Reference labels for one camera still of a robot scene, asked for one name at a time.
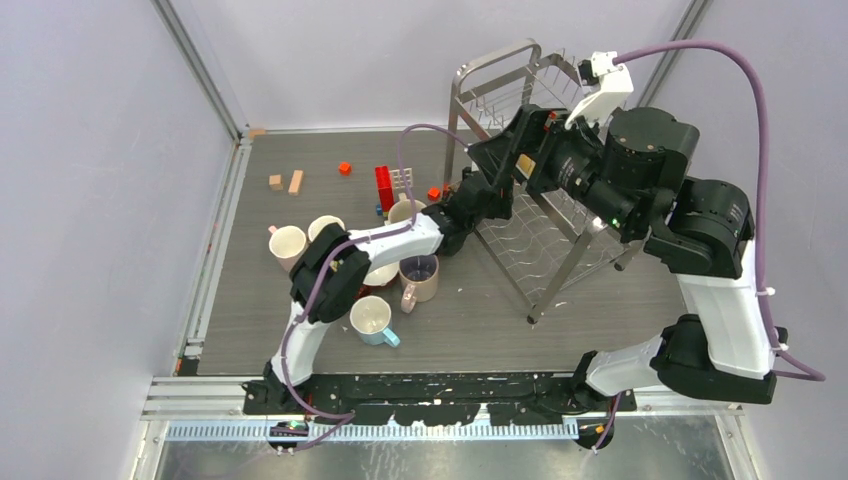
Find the wooden block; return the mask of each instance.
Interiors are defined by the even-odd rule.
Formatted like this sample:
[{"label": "wooden block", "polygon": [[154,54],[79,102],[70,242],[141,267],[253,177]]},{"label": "wooden block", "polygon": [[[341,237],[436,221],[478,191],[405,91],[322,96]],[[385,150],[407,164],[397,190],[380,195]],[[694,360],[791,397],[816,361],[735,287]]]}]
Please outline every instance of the wooden block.
[{"label": "wooden block", "polygon": [[300,184],[303,182],[303,170],[295,170],[292,175],[292,183],[289,184],[289,195],[300,193]]},{"label": "wooden block", "polygon": [[254,128],[252,130],[248,130],[248,132],[247,132],[247,138],[249,138],[251,140],[256,138],[257,135],[265,135],[265,129],[264,128]]},{"label": "wooden block", "polygon": [[271,187],[271,190],[278,192],[283,189],[283,176],[282,175],[271,175],[268,177],[268,186]]}]

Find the red cube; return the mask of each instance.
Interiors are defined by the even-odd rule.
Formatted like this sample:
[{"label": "red cube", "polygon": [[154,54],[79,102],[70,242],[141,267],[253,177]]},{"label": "red cube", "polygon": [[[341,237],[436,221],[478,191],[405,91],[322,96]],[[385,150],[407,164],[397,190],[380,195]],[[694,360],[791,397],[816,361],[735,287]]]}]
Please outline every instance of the red cube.
[{"label": "red cube", "polygon": [[431,188],[427,191],[427,198],[430,199],[431,202],[435,202],[442,196],[442,191],[436,187]]}]

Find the dish rack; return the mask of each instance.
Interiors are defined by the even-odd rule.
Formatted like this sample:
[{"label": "dish rack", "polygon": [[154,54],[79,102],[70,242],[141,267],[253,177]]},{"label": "dish rack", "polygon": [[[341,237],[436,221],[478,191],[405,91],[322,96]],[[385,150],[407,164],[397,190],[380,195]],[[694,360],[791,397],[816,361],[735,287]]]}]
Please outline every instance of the dish rack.
[{"label": "dish rack", "polygon": [[[528,51],[528,63],[465,87],[472,73],[491,77]],[[573,109],[583,98],[574,64],[563,50],[542,57],[542,47],[525,39],[463,65],[451,86],[448,129],[456,133],[461,118],[486,140],[508,126],[521,105]],[[455,152],[449,138],[445,185],[451,185]],[[615,230],[561,190],[534,194],[516,184],[513,196],[512,219],[484,220],[474,233],[526,302],[530,323],[567,287],[610,263],[623,270],[639,251],[641,245],[621,244]]]}]

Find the black mounting plate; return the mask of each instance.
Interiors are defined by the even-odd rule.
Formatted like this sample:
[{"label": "black mounting plate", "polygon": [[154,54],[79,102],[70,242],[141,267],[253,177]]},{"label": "black mounting plate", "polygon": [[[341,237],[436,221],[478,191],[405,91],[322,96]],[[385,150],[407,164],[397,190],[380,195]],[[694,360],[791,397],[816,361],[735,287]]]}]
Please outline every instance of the black mounting plate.
[{"label": "black mounting plate", "polygon": [[[262,380],[247,382],[246,415],[304,413],[266,366]],[[586,409],[573,401],[570,376],[552,372],[419,373],[313,375],[297,387],[310,405],[328,413],[355,412],[355,425],[470,423],[486,404],[491,424],[546,425],[563,415],[606,412],[609,402]],[[635,411],[633,395],[623,395],[619,411]]]}]

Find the blue mug handle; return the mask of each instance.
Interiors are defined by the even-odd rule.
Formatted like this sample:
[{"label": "blue mug handle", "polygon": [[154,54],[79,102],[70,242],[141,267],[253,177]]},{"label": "blue mug handle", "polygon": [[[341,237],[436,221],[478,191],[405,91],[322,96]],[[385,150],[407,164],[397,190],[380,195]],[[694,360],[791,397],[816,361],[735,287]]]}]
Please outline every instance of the blue mug handle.
[{"label": "blue mug handle", "polygon": [[393,332],[391,328],[386,328],[383,330],[383,338],[385,339],[386,343],[388,343],[389,346],[393,348],[397,348],[397,346],[400,345],[400,339],[397,335],[395,335],[395,332]]}]

